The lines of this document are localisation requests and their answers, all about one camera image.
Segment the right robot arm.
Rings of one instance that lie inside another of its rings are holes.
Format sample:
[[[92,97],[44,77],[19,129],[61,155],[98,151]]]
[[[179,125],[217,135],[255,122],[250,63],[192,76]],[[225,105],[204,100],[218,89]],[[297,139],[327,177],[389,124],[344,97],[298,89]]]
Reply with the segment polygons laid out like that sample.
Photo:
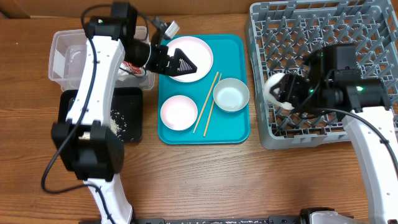
[[[353,44],[336,44],[303,59],[305,76],[276,73],[264,84],[267,101],[301,119],[336,114],[358,158],[370,223],[397,223],[397,137],[384,82],[363,79]]]

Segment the pile of rice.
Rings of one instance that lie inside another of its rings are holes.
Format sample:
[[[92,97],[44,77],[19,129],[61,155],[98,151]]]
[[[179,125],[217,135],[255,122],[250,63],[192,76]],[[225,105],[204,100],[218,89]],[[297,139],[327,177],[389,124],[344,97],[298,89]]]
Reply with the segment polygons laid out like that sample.
[[[110,125],[112,132],[120,139],[122,142],[127,142],[127,121],[124,115],[116,109],[111,110]]]

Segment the grey bowl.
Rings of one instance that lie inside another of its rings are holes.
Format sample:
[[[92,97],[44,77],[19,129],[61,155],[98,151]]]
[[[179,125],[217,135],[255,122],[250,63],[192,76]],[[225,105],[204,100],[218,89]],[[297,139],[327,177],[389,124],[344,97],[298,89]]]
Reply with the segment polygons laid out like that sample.
[[[226,112],[237,112],[249,102],[250,94],[247,85],[236,78],[225,78],[219,81],[213,90],[216,105]]]

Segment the red strawberry wrapper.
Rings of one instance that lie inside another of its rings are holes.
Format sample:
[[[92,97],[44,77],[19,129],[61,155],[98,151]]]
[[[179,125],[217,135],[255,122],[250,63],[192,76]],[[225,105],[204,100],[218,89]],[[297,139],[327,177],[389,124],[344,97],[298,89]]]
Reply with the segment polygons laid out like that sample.
[[[136,67],[132,63],[126,62],[126,61],[124,61],[121,64],[121,70],[125,70],[127,73],[131,73],[137,77],[142,77],[142,76],[146,75],[146,71],[144,68]]]

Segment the pink bowl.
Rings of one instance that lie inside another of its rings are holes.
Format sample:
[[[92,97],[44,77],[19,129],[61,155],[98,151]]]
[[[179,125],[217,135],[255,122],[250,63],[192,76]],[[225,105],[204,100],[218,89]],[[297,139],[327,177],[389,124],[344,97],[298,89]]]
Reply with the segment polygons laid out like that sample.
[[[163,124],[174,131],[184,131],[197,120],[198,108],[195,102],[184,95],[168,98],[160,108]]]

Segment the white cup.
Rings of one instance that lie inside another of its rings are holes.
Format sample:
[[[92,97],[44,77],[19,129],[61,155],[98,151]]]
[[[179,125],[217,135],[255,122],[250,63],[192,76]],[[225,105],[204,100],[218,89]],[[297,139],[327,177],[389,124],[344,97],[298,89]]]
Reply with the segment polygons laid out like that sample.
[[[279,82],[285,76],[286,76],[285,73],[276,73],[275,75],[267,79],[263,87],[264,99],[285,110],[292,110],[294,107],[292,106],[291,103],[279,101],[279,93],[280,93]]]

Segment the white napkin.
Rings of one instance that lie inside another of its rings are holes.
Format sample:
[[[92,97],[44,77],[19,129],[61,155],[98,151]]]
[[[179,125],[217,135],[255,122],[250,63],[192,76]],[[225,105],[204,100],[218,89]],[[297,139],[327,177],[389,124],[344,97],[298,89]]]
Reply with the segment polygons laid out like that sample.
[[[124,68],[119,67],[119,78],[118,78],[118,80],[123,82],[124,80],[126,80],[129,77],[143,78],[142,75],[141,76],[136,75],[135,73],[130,72],[129,70],[126,70]]]

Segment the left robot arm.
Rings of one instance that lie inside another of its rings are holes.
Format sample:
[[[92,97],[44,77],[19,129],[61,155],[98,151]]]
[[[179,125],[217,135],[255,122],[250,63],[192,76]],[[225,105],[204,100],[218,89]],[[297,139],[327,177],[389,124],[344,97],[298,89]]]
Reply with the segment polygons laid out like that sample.
[[[93,16],[83,21],[86,59],[80,86],[64,121],[52,126],[57,148],[55,159],[74,172],[80,187],[92,193],[101,214],[101,223],[132,223],[134,209],[127,201],[120,173],[124,144],[111,130],[111,105],[118,71],[123,62],[144,70],[177,77],[195,73],[197,66],[177,49],[168,54],[163,40],[179,30],[176,22],[155,17],[151,42],[135,38],[141,13],[128,2],[110,5],[108,17]]]

